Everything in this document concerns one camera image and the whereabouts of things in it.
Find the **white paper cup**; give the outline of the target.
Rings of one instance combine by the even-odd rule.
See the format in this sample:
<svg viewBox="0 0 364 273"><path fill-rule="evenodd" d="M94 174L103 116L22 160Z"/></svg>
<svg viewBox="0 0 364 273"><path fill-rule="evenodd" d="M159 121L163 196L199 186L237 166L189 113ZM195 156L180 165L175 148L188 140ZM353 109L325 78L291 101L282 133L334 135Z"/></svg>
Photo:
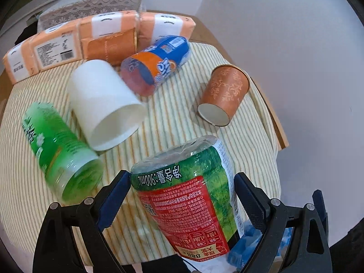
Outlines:
<svg viewBox="0 0 364 273"><path fill-rule="evenodd" d="M82 63L72 72L67 90L87 143L98 152L128 139L147 115L145 105L106 61Z"/></svg>

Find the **lace covered side table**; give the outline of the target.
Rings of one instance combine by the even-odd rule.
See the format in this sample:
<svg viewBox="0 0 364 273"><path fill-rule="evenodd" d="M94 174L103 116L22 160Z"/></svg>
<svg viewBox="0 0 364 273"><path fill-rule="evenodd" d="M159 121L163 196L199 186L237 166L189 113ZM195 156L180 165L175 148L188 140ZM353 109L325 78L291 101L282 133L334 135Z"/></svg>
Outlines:
<svg viewBox="0 0 364 273"><path fill-rule="evenodd" d="M91 15L142 8L143 0L58 0L39 16L37 32Z"/></svg>

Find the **striped yellow tablecloth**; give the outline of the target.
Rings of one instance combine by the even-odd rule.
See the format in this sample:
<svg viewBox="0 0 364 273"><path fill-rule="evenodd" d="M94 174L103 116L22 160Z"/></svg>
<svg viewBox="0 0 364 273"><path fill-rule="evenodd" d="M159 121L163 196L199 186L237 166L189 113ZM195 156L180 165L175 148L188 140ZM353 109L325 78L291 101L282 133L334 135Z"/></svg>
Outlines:
<svg viewBox="0 0 364 273"><path fill-rule="evenodd" d="M191 57L146 99L147 117L126 141L101 155L102 185L136 162L211 134L224 144L235 172L244 172L269 197L280 197L276 157L278 141L268 109L254 84L228 126L218 128L196 114L198 97L212 70L226 63L216 48L191 43ZM10 243L33 253L48 206L55 200L22 129L22 117L33 102L54 105L77 135L81 129L71 111L68 79L78 62L44 71L17 83L1 122L1 223ZM173 254L172 246L130 190L104 236L120 264L152 261Z"/></svg>

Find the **orange blue label bottle cup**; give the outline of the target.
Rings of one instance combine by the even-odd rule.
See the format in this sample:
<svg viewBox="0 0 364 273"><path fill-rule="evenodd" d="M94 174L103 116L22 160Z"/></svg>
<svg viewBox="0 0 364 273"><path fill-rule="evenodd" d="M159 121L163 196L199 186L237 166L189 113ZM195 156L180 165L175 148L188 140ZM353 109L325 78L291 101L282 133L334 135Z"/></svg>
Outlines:
<svg viewBox="0 0 364 273"><path fill-rule="evenodd" d="M190 43L185 37L164 36L126 58L121 63L120 76L134 93L149 97L190 59L190 55Z"/></svg>

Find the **orange paper cup by packs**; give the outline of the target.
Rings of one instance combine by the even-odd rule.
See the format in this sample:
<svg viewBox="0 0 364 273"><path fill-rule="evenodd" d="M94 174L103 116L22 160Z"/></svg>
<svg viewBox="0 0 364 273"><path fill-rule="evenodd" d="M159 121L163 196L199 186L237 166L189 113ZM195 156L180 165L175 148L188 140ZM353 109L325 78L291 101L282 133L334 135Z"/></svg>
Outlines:
<svg viewBox="0 0 364 273"><path fill-rule="evenodd" d="M83 58L87 61L103 60L112 66L120 65L127 57L137 52L137 32L130 29L121 33L82 39Z"/></svg>

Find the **green plastic bottle cup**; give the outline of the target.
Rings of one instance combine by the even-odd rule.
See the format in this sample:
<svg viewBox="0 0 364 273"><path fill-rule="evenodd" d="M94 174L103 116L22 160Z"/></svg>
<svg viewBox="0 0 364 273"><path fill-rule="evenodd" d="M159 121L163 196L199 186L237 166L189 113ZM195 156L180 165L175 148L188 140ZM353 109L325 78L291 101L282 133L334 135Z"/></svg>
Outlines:
<svg viewBox="0 0 364 273"><path fill-rule="evenodd" d="M46 184L62 203L78 204L91 196L103 176L103 163L51 103L32 103L23 114L22 129Z"/></svg>

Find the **tissue pack far right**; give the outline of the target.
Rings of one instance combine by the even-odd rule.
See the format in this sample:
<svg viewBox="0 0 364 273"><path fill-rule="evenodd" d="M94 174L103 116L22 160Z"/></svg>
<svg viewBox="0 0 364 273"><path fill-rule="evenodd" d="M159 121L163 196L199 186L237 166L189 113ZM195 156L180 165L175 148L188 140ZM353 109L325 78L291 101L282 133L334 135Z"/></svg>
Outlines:
<svg viewBox="0 0 364 273"><path fill-rule="evenodd" d="M190 39L196 23L190 17L154 12L139 14L138 50L153 45L160 38L168 35L183 36Z"/></svg>

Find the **tissue pack far left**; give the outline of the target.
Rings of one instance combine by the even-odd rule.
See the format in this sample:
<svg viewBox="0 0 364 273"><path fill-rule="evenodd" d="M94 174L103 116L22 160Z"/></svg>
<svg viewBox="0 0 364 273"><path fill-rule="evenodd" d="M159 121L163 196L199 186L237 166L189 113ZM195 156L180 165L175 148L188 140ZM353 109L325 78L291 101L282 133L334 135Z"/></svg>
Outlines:
<svg viewBox="0 0 364 273"><path fill-rule="evenodd" d="M18 43L3 57L5 71L12 84L16 84L39 73L39 68L30 46L34 37L32 36Z"/></svg>

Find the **red green label bottle cup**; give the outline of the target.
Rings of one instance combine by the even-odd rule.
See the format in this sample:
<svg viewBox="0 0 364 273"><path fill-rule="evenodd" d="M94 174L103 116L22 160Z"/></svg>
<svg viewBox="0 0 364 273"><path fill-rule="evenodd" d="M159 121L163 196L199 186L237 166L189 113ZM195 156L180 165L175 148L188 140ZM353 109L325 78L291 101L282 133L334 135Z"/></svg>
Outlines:
<svg viewBox="0 0 364 273"><path fill-rule="evenodd" d="M230 158L222 141L198 137L137 162L131 185L182 257L226 255L244 233Z"/></svg>

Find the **orange patterned paper cup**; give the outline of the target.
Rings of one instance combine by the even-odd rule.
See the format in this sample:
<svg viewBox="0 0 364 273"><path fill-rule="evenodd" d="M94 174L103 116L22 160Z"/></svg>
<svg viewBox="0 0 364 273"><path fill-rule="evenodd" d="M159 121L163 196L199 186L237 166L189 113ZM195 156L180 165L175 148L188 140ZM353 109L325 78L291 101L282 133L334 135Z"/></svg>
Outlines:
<svg viewBox="0 0 364 273"><path fill-rule="evenodd" d="M217 66L197 106L199 116L213 126L227 126L249 88L245 71L231 64Z"/></svg>

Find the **blue plastic bag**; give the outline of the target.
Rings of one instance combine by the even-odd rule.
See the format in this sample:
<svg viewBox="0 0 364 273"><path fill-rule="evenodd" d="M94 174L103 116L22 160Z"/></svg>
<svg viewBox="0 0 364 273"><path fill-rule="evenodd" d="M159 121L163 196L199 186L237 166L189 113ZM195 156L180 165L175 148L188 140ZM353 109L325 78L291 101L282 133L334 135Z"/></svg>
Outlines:
<svg viewBox="0 0 364 273"><path fill-rule="evenodd" d="M262 238L262 233L258 229L254 228L250 220L245 221L243 225L244 234L237 244L235 244L235 246L230 250L227 256L227 262L239 270L243 269L247 264ZM292 232L292 227L285 228L274 263L281 262L283 260L291 241Z"/></svg>

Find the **tissue pack with barcode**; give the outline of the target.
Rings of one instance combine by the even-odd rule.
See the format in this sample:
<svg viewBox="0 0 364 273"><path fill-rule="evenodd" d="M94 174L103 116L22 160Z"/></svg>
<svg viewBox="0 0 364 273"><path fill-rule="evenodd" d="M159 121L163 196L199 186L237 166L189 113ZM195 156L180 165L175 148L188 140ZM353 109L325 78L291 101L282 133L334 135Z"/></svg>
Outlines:
<svg viewBox="0 0 364 273"><path fill-rule="evenodd" d="M79 36L80 19L47 28L30 43L39 71L45 71L83 58Z"/></svg>

